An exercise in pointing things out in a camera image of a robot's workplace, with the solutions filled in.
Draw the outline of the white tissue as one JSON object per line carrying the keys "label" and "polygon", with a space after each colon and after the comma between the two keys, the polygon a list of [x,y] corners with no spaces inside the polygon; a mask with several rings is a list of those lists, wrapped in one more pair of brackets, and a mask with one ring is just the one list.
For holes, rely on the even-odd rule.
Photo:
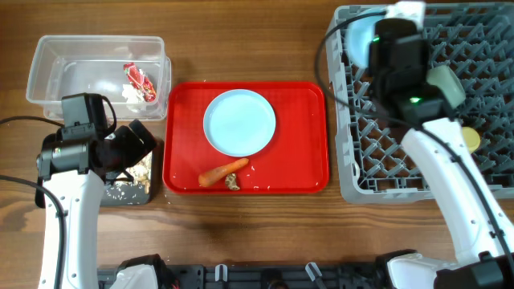
{"label": "white tissue", "polygon": [[146,110],[143,93],[131,84],[123,85],[122,96],[125,98],[127,107],[131,112],[141,113]]}

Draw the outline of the light blue bowl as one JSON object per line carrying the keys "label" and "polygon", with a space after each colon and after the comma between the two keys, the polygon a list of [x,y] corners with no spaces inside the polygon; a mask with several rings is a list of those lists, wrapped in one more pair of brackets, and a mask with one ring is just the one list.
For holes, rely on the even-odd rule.
{"label": "light blue bowl", "polygon": [[369,66],[369,45],[374,38],[375,25],[384,15],[363,14],[361,18],[353,18],[345,32],[345,48],[350,62],[359,68]]}

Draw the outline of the red snack wrapper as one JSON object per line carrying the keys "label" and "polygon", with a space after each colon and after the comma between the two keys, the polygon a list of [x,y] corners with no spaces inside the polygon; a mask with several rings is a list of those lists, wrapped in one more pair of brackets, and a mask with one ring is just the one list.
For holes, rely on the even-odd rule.
{"label": "red snack wrapper", "polygon": [[157,93],[147,74],[135,63],[126,63],[123,68],[128,78],[128,84],[143,93],[146,103],[153,102],[157,98]]}

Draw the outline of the orange carrot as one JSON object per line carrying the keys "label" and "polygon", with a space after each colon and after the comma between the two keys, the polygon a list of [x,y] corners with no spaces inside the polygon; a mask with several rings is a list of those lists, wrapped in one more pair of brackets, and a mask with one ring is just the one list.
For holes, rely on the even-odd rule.
{"label": "orange carrot", "polygon": [[198,176],[198,183],[202,187],[210,187],[222,178],[229,175],[230,173],[234,173],[237,170],[243,168],[248,163],[249,160],[247,158],[241,158],[230,164],[223,165],[212,170],[209,170],[207,172],[201,173]]}

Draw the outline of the brown ginger piece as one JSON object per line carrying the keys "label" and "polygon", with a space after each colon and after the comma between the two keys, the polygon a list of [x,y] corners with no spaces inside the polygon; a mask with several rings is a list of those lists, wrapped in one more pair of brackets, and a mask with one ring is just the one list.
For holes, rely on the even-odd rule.
{"label": "brown ginger piece", "polygon": [[232,191],[240,190],[240,187],[237,182],[237,175],[235,173],[230,173],[226,176],[225,185],[229,190],[232,190]]}

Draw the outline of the light blue plate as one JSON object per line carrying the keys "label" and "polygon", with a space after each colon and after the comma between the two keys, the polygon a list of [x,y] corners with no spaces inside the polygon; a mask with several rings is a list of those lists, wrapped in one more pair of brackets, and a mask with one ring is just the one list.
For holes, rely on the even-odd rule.
{"label": "light blue plate", "polygon": [[259,93],[234,89],[209,103],[202,124],[215,150],[229,157],[248,157],[269,144],[277,120],[273,107]]}

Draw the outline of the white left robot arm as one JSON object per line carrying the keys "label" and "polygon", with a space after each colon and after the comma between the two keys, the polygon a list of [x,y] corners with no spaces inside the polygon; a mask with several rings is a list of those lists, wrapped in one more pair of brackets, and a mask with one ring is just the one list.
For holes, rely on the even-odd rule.
{"label": "white left robot arm", "polygon": [[105,184],[157,142],[139,120],[108,135],[91,124],[62,132],[71,138],[48,144],[38,159],[46,214],[39,287],[96,288],[97,224]]}

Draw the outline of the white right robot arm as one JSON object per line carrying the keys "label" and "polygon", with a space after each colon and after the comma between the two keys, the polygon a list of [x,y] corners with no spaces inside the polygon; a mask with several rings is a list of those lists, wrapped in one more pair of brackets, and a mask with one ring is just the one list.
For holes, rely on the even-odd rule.
{"label": "white right robot arm", "polygon": [[455,108],[465,91],[447,66],[373,67],[372,98],[413,122],[401,145],[424,176],[455,249],[455,263],[418,253],[386,263],[393,288],[511,288],[513,224],[493,197],[465,144]]}

